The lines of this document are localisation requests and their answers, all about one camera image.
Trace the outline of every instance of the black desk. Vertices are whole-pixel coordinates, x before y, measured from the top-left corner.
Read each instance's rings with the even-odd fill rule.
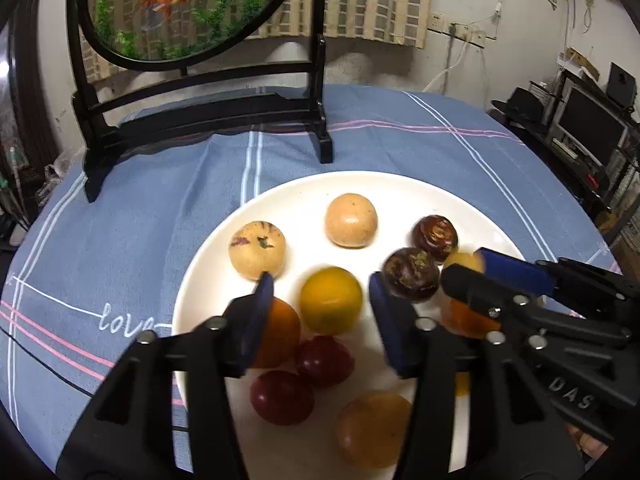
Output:
[[[504,108],[502,102],[495,103],[500,108]],[[510,114],[508,108],[504,113],[498,110],[491,110],[489,115],[513,132],[546,164],[582,206],[589,218],[595,220],[597,215],[609,209],[600,193],[593,188],[593,183],[588,178],[590,172],[587,165],[581,161],[573,160],[561,148],[555,147],[546,141],[548,128]]]

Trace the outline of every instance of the dark brown fruit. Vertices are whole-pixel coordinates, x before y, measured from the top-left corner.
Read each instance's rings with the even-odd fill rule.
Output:
[[[458,248],[458,233],[444,216],[425,216],[414,226],[411,242],[441,264]]]
[[[438,290],[440,271],[433,257],[416,247],[398,249],[382,265],[391,291],[410,301],[425,301]]]

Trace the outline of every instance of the monitor screen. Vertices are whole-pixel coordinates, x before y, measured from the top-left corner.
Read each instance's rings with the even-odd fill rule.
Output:
[[[575,88],[571,90],[558,124],[606,166],[625,131],[623,124]]]

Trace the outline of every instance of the computer monitor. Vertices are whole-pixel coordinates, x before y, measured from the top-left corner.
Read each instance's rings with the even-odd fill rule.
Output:
[[[606,166],[625,140],[627,126],[595,98],[568,81],[554,126],[598,166]]]

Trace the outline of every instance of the white plate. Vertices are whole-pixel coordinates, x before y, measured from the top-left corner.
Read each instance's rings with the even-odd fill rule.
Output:
[[[363,249],[343,249],[324,234],[324,212],[337,196],[366,196],[378,212],[378,232]],[[485,215],[467,202],[419,180],[388,173],[342,171],[323,173],[287,182],[257,196],[225,219],[198,250],[184,275],[175,301],[172,333],[192,330],[210,316],[224,312],[233,298],[251,293],[255,283],[236,273],[228,258],[232,235],[244,224],[264,220],[277,225],[287,239],[287,259],[275,282],[275,295],[294,308],[304,277],[321,266],[335,265],[352,272],[366,294],[371,273],[389,254],[410,245],[409,232],[423,216],[441,214],[458,231],[460,247],[480,247],[522,259],[516,245]],[[441,293],[417,305],[425,315],[439,316]],[[391,390],[412,400],[415,381],[401,381],[385,365],[382,342],[368,299],[357,327],[340,337],[355,356],[353,375],[334,388],[316,390],[316,407],[298,426],[278,427],[262,420],[252,409],[249,388],[260,374],[250,370],[241,380],[226,380],[242,455],[252,480],[389,479],[394,468],[366,471],[342,462],[335,449],[333,425],[347,402],[367,390]],[[186,400],[184,377],[178,388]],[[451,467],[465,463],[468,434],[468,402],[456,401],[456,434]]]

